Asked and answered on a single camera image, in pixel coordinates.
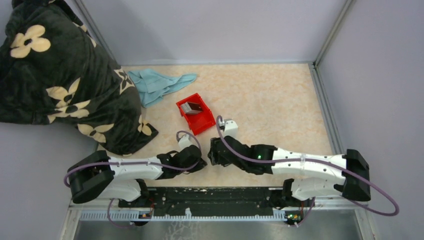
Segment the red plastic bin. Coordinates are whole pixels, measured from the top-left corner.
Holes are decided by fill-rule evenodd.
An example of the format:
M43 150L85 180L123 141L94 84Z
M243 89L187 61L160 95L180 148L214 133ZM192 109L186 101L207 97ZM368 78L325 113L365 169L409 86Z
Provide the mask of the red plastic bin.
M195 136L216 125L212 111L198 93L194 93L175 104Z

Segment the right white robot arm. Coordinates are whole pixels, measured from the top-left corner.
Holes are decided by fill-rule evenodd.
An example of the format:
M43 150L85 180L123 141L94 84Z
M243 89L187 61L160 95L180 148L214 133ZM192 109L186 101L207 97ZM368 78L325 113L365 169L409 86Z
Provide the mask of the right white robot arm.
M371 200L370 186L352 173L370 179L370 167L358 150L345 154L313 155L292 152L274 145L248 146L231 136L211 138L207 154L213 165L234 165L255 175L301 176L283 182L281 199L287 206L313 197L342 196L358 202Z

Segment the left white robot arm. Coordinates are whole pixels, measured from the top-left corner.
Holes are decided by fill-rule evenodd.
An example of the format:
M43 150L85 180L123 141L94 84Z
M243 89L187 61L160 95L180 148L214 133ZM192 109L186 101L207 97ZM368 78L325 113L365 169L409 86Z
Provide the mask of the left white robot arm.
M146 180L173 179L206 166L201 150L193 144L143 159L112 157L98 150L70 167L63 181L75 204L119 199L144 207L150 200Z

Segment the cards stack in bin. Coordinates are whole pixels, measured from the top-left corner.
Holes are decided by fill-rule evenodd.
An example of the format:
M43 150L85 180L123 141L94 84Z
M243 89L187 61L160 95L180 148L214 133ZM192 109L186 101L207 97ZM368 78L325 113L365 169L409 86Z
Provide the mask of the cards stack in bin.
M204 111L202 105L196 102L185 102L180 107L186 115L197 115Z

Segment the light blue cloth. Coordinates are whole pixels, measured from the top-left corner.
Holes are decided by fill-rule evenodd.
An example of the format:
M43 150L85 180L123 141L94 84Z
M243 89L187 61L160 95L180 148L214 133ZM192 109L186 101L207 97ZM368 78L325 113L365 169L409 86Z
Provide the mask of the light blue cloth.
M180 91L192 84L198 77L196 73L169 76L151 68L129 71L128 75L138 90L141 105L144 108L161 102L165 95Z

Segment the black floral fleece blanket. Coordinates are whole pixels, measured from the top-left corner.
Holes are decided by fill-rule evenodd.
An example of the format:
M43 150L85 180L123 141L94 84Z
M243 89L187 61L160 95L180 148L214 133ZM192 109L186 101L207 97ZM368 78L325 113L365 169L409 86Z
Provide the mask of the black floral fleece blanket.
M130 156L157 135L135 83L63 0L14 0L0 47L0 120L65 124Z

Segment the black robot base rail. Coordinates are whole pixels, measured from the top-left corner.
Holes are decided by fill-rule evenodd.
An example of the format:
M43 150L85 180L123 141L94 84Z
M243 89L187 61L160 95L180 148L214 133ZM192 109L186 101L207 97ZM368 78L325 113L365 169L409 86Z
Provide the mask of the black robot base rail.
M282 221L299 224L315 203L282 187L146 187L120 208L145 208L140 221Z

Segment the aluminium frame post left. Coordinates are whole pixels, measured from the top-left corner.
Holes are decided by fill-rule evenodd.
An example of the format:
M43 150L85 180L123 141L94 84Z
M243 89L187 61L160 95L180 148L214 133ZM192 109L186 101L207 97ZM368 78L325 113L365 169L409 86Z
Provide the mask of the aluminium frame post left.
M107 44L103 34L101 33L98 24L94 20L92 14L89 12L88 7L84 3L83 0L75 0L75 4L78 8L78 10L82 13L87 26L90 28L91 33L93 34L93 37L99 41L99 43L102 45L102 47L106 50L106 52L109 54L109 56L116 61L118 64L120 63L116 56L114 55L113 51L111 50L110 46Z

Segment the aluminium frame post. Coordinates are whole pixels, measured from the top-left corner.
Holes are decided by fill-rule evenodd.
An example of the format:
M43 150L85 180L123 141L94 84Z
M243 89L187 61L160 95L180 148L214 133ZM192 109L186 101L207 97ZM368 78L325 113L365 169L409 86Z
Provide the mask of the aluminium frame post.
M342 28L348 14L350 13L350 11L352 10L353 6L355 5L356 0L345 0L344 4L333 24L333 26L330 29L330 32L328 33L322 47L320 48L317 57L315 59L315 61L313 62L314 67L317 69L320 64L322 63L325 55L327 54L327 52L329 51L332 43L334 42L334 40L336 39L338 32L340 31L340 29Z
M93 34L93 37L99 41L99 43L102 45L102 47L106 50L106 52L109 54L109 56L116 61L118 64L120 63L116 56L114 55L113 51L111 50L110 46L107 44L103 34L101 33L98 24L94 20L92 14L89 12L88 7L84 3L83 0L75 0L75 4L78 8L78 10L82 13L87 26L90 28L91 33Z

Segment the aluminium frame post right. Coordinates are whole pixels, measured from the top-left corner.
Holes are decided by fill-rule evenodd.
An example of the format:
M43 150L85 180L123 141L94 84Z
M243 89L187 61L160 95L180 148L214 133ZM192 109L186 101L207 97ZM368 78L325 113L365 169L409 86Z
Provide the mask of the aluminium frame post right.
M317 57L315 59L315 61L313 62L314 67L317 69L320 64L322 63L325 55L327 54L327 52L329 51L332 43L334 42L334 40L336 39L338 32L340 31L340 29L342 28L348 14L350 13L350 11L352 10L353 6L355 5L356 0L345 0L344 4L333 24L333 26L330 29L330 32L328 33L322 47L320 48Z

